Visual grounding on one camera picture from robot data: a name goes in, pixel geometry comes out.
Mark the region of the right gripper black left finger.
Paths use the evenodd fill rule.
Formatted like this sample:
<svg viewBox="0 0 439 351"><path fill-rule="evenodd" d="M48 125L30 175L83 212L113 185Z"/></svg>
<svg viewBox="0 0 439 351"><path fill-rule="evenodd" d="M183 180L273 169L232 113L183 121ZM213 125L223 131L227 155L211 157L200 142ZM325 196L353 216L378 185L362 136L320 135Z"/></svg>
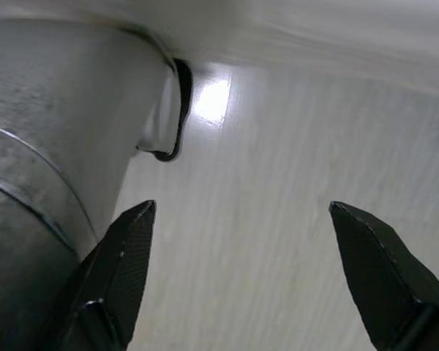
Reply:
<svg viewBox="0 0 439 351"><path fill-rule="evenodd" d="M149 269L157 204L124 211L59 293L49 320L50 350L126 350Z"/></svg>

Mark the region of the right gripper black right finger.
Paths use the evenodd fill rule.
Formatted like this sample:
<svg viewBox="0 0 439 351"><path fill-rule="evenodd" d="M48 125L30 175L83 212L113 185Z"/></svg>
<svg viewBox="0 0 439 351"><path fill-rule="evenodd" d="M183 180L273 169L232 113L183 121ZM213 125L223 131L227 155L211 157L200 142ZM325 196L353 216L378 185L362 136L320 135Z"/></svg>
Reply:
<svg viewBox="0 0 439 351"><path fill-rule="evenodd" d="M345 278L377 350L439 350L439 280L376 216L333 201Z"/></svg>

